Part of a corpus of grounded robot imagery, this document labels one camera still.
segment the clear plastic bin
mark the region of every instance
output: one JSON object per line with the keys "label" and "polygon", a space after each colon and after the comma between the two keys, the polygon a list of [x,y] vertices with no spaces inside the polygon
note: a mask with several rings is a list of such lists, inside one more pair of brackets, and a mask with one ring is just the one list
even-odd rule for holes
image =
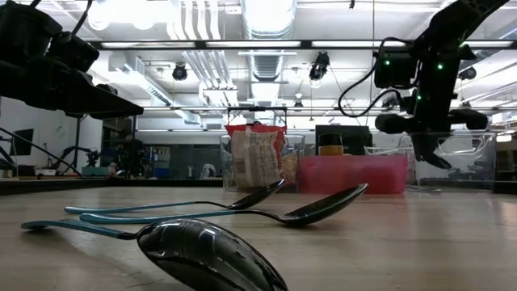
{"label": "clear plastic bin", "polygon": [[[226,191],[247,191],[252,192],[256,188],[239,189],[235,180],[235,167],[231,153],[231,136],[224,135],[220,138],[221,145],[221,167],[223,170],[223,184]],[[280,152],[282,178],[286,178],[287,185],[283,191],[296,191],[296,180],[298,165],[304,156],[305,136],[297,134],[286,134],[284,148]]]}
{"label": "clear plastic bin", "polygon": [[[441,169],[425,161],[417,161],[411,136],[435,137],[435,154],[452,166]],[[367,148],[367,154],[402,154],[408,158],[406,184],[420,191],[493,191],[495,181],[497,133],[470,132],[415,133],[401,137],[397,148]]]}

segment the metal spoon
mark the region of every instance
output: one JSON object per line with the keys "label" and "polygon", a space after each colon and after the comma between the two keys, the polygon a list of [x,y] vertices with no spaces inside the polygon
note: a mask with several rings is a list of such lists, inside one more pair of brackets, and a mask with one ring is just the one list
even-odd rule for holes
{"label": "metal spoon", "polygon": [[180,202],[180,203],[172,203],[172,204],[164,204],[164,205],[144,205],[144,206],[136,206],[136,207],[121,207],[121,208],[112,208],[112,209],[92,209],[92,208],[84,208],[84,207],[73,207],[67,206],[65,207],[65,212],[71,214],[83,214],[83,213],[124,213],[135,210],[143,210],[143,209],[157,209],[157,208],[165,208],[165,207],[173,207],[180,205],[194,205],[194,204],[210,204],[219,206],[226,209],[231,210],[239,210],[239,209],[247,209],[253,205],[256,205],[270,195],[279,191],[283,185],[285,184],[285,180],[280,180],[278,182],[274,182],[267,187],[261,188],[248,196],[240,199],[239,201],[231,204],[231,205],[222,205],[216,202],[211,201],[191,201],[191,202]]}
{"label": "metal spoon", "polygon": [[138,241],[145,256],[194,290],[287,291],[282,276],[249,243],[210,222],[174,219],[146,226],[136,234],[75,220],[32,221],[25,230],[58,226]]}
{"label": "metal spoon", "polygon": [[100,224],[148,224],[159,221],[166,221],[175,218],[195,218],[195,217],[217,217],[233,214],[258,214],[265,217],[275,219],[288,226],[306,226],[308,224],[320,221],[324,218],[337,213],[339,210],[347,207],[355,198],[363,194],[368,188],[368,184],[360,184],[359,186],[348,188],[345,191],[338,192],[324,199],[316,201],[310,205],[291,211],[284,215],[275,215],[261,210],[223,210],[211,213],[196,214],[180,214],[161,217],[117,217],[111,215],[98,215],[93,213],[82,214],[79,218],[82,221],[100,223]]}

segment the teal handle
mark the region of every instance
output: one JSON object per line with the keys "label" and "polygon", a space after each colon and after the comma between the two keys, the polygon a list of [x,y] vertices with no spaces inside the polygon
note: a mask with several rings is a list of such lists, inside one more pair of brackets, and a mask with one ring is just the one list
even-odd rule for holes
{"label": "teal handle", "polygon": [[20,227],[24,230],[42,230],[48,226],[63,227],[71,230],[86,231],[92,234],[100,234],[110,238],[134,239],[135,234],[113,230],[107,227],[96,226],[83,221],[65,219],[60,221],[30,221],[23,223]]}
{"label": "teal handle", "polygon": [[120,208],[112,208],[112,209],[93,209],[93,208],[67,206],[67,207],[65,207],[65,212],[70,213],[70,214],[124,213],[124,212],[131,212],[131,211],[144,210],[144,209],[157,209],[157,208],[163,208],[163,207],[193,205],[196,203],[197,202],[194,201],[194,202],[180,202],[180,203],[172,203],[172,204],[164,204],[164,205],[143,205],[143,206],[135,206],[135,207],[120,207]]}
{"label": "teal handle", "polygon": [[94,213],[81,214],[81,221],[98,224],[151,224],[154,222],[168,221],[178,218],[199,218],[199,217],[218,217],[239,213],[238,210],[223,210],[211,213],[179,214],[161,217],[119,217],[114,215],[99,215]]}

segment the pink plastic bin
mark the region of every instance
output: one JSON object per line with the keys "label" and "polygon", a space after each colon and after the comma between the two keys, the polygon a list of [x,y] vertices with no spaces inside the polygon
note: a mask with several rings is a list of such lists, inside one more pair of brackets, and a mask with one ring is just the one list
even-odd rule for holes
{"label": "pink plastic bin", "polygon": [[368,194],[402,194],[406,169],[403,155],[308,156],[298,167],[298,185],[302,193],[334,194],[368,183]]}

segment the wooden table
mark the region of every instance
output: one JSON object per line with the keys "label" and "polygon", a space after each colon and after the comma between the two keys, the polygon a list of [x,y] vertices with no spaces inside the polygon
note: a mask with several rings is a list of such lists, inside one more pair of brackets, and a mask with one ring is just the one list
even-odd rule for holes
{"label": "wooden table", "polygon": [[[66,205],[229,204],[240,196],[218,188],[96,188],[0,196],[0,289],[189,290],[148,261],[134,241],[63,229],[31,234],[19,224],[73,217],[62,211]],[[285,213],[318,198],[276,194],[257,208]],[[192,205],[145,213],[209,210],[216,208]],[[363,196],[303,230],[254,215],[208,220],[255,246],[294,291],[517,289],[517,196]],[[116,227],[136,231],[141,226]]]}

